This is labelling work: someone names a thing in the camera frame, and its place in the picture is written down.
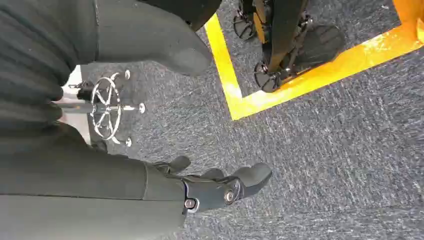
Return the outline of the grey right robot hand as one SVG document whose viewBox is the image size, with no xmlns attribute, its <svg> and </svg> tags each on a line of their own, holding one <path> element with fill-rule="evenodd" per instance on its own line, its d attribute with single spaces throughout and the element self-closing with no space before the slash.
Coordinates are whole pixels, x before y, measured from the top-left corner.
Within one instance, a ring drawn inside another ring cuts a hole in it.
<svg viewBox="0 0 424 240">
<path fill-rule="evenodd" d="M 78 65 L 152 60 L 196 76 L 212 58 L 183 19 L 136 0 L 1 1 L 1 239 L 146 240 L 257 194 L 265 163 L 180 176 L 184 156 L 108 154 L 60 122 L 56 102 Z"/>
</svg>

